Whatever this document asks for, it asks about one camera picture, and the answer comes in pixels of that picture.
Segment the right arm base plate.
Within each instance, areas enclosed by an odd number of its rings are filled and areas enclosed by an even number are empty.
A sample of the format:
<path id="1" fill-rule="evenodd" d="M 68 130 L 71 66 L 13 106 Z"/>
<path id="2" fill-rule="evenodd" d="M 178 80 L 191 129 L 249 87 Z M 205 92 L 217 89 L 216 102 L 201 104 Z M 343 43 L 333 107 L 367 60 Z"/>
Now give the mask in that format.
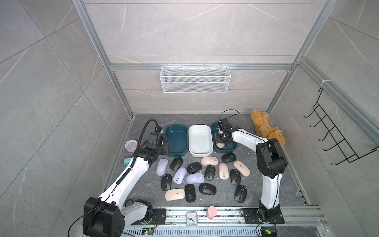
<path id="1" fill-rule="evenodd" d="M 243 216 L 246 224 L 284 224 L 285 220 L 281 210 L 274 212 L 268 219 L 259 217 L 258 208 L 242 208 L 240 214 Z"/>

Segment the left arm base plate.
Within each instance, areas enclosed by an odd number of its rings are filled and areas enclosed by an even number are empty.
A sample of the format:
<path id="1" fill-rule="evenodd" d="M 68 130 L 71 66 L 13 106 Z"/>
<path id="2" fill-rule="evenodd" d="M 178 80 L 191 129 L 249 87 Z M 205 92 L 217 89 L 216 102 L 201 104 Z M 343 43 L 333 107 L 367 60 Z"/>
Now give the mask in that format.
<path id="1" fill-rule="evenodd" d="M 166 221 L 166 208 L 148 209 L 144 219 L 138 220 L 133 225 L 163 225 Z"/>

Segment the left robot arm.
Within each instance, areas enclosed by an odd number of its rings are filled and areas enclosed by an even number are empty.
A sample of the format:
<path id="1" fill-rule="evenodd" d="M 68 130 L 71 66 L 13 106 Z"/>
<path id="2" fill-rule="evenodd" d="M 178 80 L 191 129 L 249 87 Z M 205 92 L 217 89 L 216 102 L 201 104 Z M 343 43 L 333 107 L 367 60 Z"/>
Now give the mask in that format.
<path id="1" fill-rule="evenodd" d="M 124 206 L 127 197 L 138 180 L 155 163 L 160 155 L 169 153 L 169 143 L 162 128 L 155 119 L 149 119 L 143 129 L 145 133 L 150 122 L 155 130 L 146 141 L 139 137 L 131 162 L 116 181 L 99 197 L 90 197 L 80 217 L 83 220 L 83 234 L 88 237 L 120 237 L 124 228 L 135 222 L 156 221 L 152 204 L 137 199 L 133 204 Z"/>

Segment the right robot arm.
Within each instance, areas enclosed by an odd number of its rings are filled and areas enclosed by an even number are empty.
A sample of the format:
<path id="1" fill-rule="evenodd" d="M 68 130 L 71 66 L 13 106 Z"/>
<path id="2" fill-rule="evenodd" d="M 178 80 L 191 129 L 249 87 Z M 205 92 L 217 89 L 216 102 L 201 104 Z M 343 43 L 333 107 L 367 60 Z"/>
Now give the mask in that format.
<path id="1" fill-rule="evenodd" d="M 256 153 L 257 167 L 263 177 L 258 217 L 261 222 L 269 223 L 280 212 L 280 182 L 288 166 L 279 141 L 259 137 L 239 126 L 232 126 L 227 118 L 219 118 L 217 125 L 219 132 L 214 135 L 215 142 L 236 142 Z"/>

